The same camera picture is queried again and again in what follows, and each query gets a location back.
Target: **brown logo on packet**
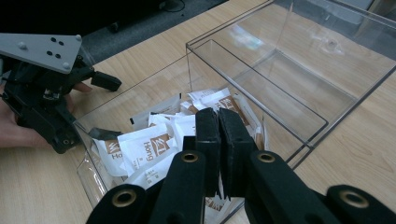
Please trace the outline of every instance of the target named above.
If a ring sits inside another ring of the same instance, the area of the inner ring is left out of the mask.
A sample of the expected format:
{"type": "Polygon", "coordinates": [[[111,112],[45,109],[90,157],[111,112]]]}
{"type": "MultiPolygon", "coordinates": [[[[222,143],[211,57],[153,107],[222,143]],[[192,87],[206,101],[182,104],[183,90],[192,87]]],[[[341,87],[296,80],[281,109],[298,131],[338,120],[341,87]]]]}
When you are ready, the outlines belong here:
{"type": "Polygon", "coordinates": [[[118,140],[107,140],[105,141],[107,154],[113,154],[120,152],[120,144],[118,140]]]}
{"type": "Polygon", "coordinates": [[[239,108],[238,104],[236,103],[236,101],[233,99],[232,96],[229,95],[220,99],[219,102],[216,103],[216,106],[230,109],[238,113],[238,115],[241,117],[241,120],[244,122],[245,126],[249,125],[248,120],[245,118],[244,113],[242,113],[242,110],[239,108]]]}
{"type": "Polygon", "coordinates": [[[166,144],[166,141],[168,140],[169,135],[167,133],[150,139],[152,149],[156,156],[163,154],[167,149],[169,149],[168,144],[166,144]]]}

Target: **gray carpet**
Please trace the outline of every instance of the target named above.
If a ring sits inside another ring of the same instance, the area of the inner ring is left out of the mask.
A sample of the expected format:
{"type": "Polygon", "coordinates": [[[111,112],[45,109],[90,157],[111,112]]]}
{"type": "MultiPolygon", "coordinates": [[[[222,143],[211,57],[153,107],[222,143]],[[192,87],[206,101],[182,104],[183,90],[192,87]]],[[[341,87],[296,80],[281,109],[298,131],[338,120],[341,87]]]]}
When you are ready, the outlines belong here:
{"type": "Polygon", "coordinates": [[[82,38],[80,55],[99,63],[227,0],[167,0],[159,10],[134,21],[120,21],[82,38]]]}

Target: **acrylic container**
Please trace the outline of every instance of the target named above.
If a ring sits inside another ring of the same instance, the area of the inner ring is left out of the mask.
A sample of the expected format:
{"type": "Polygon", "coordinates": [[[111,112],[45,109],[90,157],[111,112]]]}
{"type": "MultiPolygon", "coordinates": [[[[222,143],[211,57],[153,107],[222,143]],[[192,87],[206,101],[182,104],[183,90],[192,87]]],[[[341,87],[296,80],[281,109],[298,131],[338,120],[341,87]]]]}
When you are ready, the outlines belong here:
{"type": "Polygon", "coordinates": [[[92,153],[91,128],[128,133],[130,118],[191,91],[229,88],[265,128],[265,149],[297,167],[396,69],[396,25],[325,0],[271,1],[186,44],[186,56],[80,118],[78,175],[95,206],[124,177],[92,153]]]}

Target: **wooden table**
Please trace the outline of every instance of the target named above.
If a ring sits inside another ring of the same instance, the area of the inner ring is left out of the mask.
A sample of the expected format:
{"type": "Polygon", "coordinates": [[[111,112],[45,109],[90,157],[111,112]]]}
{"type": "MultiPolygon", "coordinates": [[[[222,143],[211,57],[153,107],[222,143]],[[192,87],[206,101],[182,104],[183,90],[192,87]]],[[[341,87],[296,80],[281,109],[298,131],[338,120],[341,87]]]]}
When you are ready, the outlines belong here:
{"type": "MultiPolygon", "coordinates": [[[[94,88],[73,92],[76,118],[116,97],[185,56],[185,44],[198,35],[265,2],[230,0],[95,66],[119,77],[118,92],[94,88]]],[[[308,187],[325,193],[348,184],[374,195],[396,211],[396,76],[390,76],[296,169],[308,187]]],[[[83,150],[63,155],[42,148],[0,150],[1,223],[84,223],[92,208],[77,175],[83,150]]],[[[246,223],[240,210],[229,221],[246,223]]]]}

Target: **black cable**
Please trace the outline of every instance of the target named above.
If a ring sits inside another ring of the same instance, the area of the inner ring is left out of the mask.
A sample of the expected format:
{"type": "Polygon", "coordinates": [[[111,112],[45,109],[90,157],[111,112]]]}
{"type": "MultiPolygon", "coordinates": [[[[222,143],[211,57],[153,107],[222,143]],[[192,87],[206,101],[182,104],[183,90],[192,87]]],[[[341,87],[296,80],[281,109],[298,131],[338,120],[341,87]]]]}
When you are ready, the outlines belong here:
{"type": "Polygon", "coordinates": [[[163,9],[163,11],[165,11],[165,12],[179,12],[179,11],[182,11],[182,10],[186,7],[186,4],[184,3],[183,0],[179,0],[179,1],[180,1],[181,4],[183,5],[183,6],[181,7],[181,9],[178,9],[178,10],[166,10],[166,9],[163,9]]]}

